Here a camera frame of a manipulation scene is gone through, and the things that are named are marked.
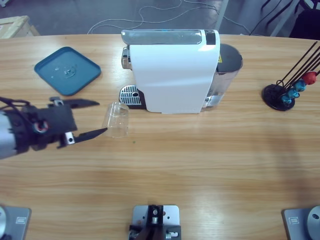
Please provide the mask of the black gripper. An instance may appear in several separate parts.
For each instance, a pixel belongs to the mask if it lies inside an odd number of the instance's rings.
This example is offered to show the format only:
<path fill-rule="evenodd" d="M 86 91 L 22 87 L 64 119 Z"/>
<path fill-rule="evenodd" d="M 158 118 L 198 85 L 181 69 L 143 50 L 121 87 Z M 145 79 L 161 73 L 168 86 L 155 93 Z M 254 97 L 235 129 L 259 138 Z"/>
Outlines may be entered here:
<path fill-rule="evenodd" d="M 83 132 L 78 136 L 72 133 L 77 130 L 77 126 L 71 108 L 99 106 L 100 103 L 97 101 L 83 98 L 61 99 L 58 96 L 50 97 L 49 101 L 52 104 L 49 104 L 48 107 L 35 110 L 35 122 L 32 123 L 35 136 L 31 145 L 34 151 L 44 150 L 47 145 L 53 143 L 59 143 L 57 149 L 61 149 L 94 139 L 108 130 L 105 127 Z"/>

